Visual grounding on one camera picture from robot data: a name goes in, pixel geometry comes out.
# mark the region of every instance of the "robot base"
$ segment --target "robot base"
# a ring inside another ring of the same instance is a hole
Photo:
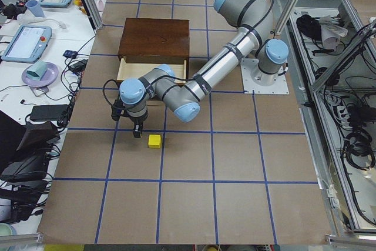
[[[252,72],[257,68],[259,60],[243,58],[240,62],[241,77],[243,79],[243,88],[245,93],[255,94],[290,94],[284,75],[277,76],[276,81],[270,86],[262,86],[254,81],[251,77]]]

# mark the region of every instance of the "brown tiled surface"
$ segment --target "brown tiled surface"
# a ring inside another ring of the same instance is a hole
[[[141,139],[111,119],[101,87],[116,78],[125,18],[190,20],[192,76],[236,34],[213,1],[108,0],[39,227],[48,242],[318,244],[329,232],[291,85],[244,94],[236,67],[190,123],[161,101],[148,102]]]

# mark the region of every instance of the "cup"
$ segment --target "cup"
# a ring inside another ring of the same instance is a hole
[[[36,0],[29,0],[28,2],[26,2],[26,7],[36,17],[44,17],[45,16],[45,14],[43,13],[41,5]]]

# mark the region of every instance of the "robotic arm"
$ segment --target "robotic arm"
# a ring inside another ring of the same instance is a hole
[[[214,8],[238,29],[237,35],[185,85],[180,87],[174,83],[174,72],[166,64],[138,79],[126,79],[121,83],[119,99],[112,105],[112,118],[130,118],[135,124],[133,134],[136,138],[141,136],[147,118],[147,100],[157,96],[181,121],[189,122],[200,112],[199,102],[253,50],[258,50],[258,56],[263,59],[258,66],[261,74],[257,74],[255,81],[265,84],[268,79],[260,79],[263,75],[266,78],[278,75],[288,48],[278,39],[263,45],[273,25],[271,5],[266,0],[215,0]]]

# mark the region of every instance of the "gray robot arm tube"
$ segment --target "gray robot arm tube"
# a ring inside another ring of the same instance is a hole
[[[237,35],[183,87],[173,82],[174,73],[168,65],[161,65],[139,79],[125,80],[120,86],[120,98],[132,116],[144,113],[145,109],[140,106],[146,107],[146,100],[157,95],[180,120],[189,122],[198,114],[200,100],[244,56],[261,47],[270,34],[273,16],[266,0],[215,0],[214,8],[238,28]]]

